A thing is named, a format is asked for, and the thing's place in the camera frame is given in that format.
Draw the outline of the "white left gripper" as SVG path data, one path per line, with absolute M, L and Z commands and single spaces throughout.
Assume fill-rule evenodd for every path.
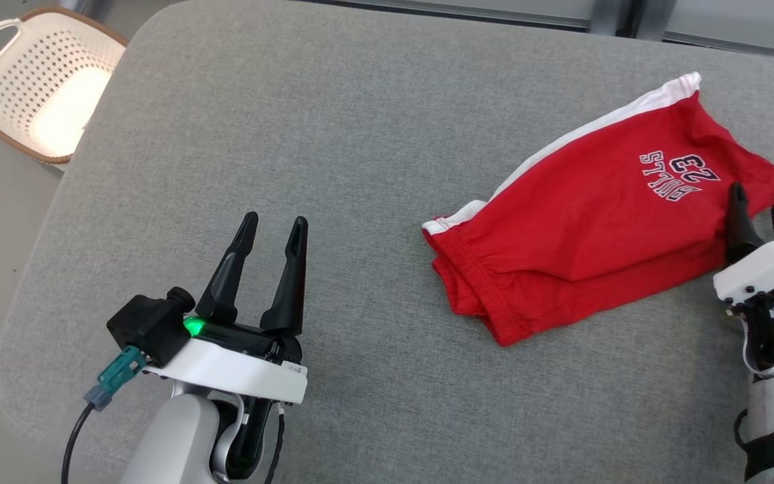
M 301 404 L 307 368 L 295 337 L 303 331 L 309 223 L 303 216 L 295 218 L 282 278 L 270 309 L 261 316 L 260 331 L 234 325 L 234 300 L 258 222 L 257 212 L 246 213 L 196 305 L 199 317 L 184 321 L 190 340 L 168 364 L 150 364 L 145 371 L 224 393 Z

